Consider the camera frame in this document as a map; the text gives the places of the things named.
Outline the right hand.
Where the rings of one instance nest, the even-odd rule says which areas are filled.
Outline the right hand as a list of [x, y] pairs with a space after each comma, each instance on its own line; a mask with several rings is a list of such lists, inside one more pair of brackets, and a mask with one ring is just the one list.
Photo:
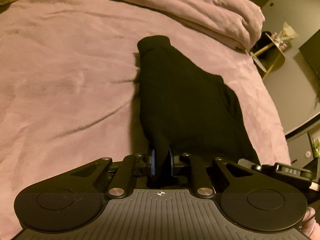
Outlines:
[[316, 222], [314, 215], [316, 210], [313, 207], [308, 207], [305, 216], [302, 220], [301, 232], [311, 240], [320, 240], [319, 224]]

